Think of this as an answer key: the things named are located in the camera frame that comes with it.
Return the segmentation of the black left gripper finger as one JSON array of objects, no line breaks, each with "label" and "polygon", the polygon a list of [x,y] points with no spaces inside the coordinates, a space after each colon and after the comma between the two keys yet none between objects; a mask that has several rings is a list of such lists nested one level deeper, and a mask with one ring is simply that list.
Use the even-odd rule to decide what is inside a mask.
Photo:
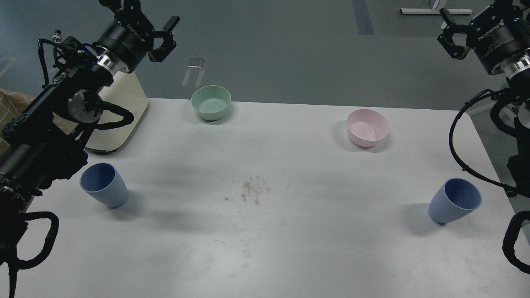
[{"label": "black left gripper finger", "polygon": [[152,32],[152,37],[154,39],[161,38],[162,42],[159,47],[148,51],[148,57],[151,62],[163,62],[163,60],[176,48],[176,42],[174,41],[172,31],[179,21],[180,17],[172,16],[161,30]]},{"label": "black left gripper finger", "polygon": [[114,13],[141,10],[140,0],[99,0],[99,4]]}]

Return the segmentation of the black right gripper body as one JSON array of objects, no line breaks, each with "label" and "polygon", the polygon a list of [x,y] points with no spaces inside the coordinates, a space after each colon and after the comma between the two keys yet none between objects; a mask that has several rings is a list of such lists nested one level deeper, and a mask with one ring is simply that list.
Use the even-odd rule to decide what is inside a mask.
[{"label": "black right gripper body", "polygon": [[522,9],[494,3],[471,19],[466,45],[475,52],[489,75],[503,73],[508,62],[529,49],[530,32]]}]

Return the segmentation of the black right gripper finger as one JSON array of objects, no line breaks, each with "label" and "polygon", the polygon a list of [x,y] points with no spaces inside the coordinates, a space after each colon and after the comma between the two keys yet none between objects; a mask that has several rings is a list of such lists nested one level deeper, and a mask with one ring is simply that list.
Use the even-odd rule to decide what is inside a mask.
[{"label": "black right gripper finger", "polygon": [[470,34],[472,26],[469,24],[457,24],[447,8],[441,8],[439,13],[445,25],[442,26],[443,32],[438,36],[438,42],[452,59],[464,59],[470,48],[457,45],[453,40],[453,36],[454,34]]}]

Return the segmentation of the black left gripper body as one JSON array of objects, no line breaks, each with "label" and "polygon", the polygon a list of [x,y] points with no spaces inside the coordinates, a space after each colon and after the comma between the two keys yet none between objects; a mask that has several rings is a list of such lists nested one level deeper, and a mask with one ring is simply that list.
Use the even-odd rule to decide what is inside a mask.
[{"label": "black left gripper body", "polygon": [[122,72],[132,73],[147,52],[153,49],[154,26],[142,10],[114,13],[113,21],[102,32],[94,46],[106,50],[122,63]]}]

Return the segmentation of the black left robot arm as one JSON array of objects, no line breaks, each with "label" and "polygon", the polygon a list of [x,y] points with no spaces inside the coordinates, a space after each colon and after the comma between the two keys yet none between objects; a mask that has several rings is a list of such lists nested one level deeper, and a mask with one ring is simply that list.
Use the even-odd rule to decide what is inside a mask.
[{"label": "black left robot arm", "polygon": [[53,181],[70,179],[87,164],[85,146],[95,130],[130,125],[134,115],[99,93],[118,72],[132,73],[144,57],[163,60],[176,48],[172,16],[156,30],[138,0],[101,0],[114,19],[93,43],[73,36],[38,40],[45,83],[42,92],[2,129],[8,149],[1,155],[1,264],[7,264],[9,294],[19,270],[40,265],[51,253],[59,218],[28,212],[32,200]]}]

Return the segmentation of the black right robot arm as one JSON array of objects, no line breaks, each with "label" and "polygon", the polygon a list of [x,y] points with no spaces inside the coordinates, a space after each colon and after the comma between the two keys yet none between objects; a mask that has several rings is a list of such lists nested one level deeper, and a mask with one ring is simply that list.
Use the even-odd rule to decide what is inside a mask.
[{"label": "black right robot arm", "polygon": [[[511,0],[496,0],[469,24],[457,24],[448,9],[439,11],[443,18],[443,32],[438,41],[451,58],[464,59],[472,50],[489,75],[506,76],[507,87],[483,90],[466,102],[458,111],[449,129],[449,150],[462,168],[487,183],[497,185],[508,195],[528,198],[529,174],[529,2],[521,6]],[[494,105],[490,119],[498,130],[515,138],[517,154],[508,159],[507,167],[515,185],[506,185],[479,174],[457,154],[453,145],[455,127],[466,110],[483,99],[491,98]]]}]

